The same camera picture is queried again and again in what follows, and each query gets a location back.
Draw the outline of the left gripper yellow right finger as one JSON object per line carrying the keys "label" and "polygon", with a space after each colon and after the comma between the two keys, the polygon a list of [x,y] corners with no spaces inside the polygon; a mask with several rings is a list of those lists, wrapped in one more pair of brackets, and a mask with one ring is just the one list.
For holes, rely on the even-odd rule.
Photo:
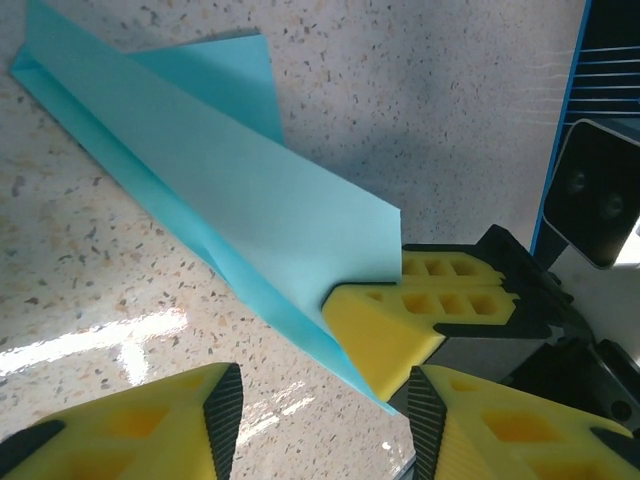
{"label": "left gripper yellow right finger", "polygon": [[453,369],[408,381],[417,479],[636,479],[639,440],[618,423]]}

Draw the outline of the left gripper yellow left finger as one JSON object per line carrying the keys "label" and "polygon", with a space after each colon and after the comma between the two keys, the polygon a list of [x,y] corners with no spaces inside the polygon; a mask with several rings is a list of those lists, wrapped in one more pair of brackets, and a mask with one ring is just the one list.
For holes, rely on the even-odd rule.
{"label": "left gripper yellow left finger", "polygon": [[241,370],[213,363],[42,418],[1,443],[4,479],[227,479]]}

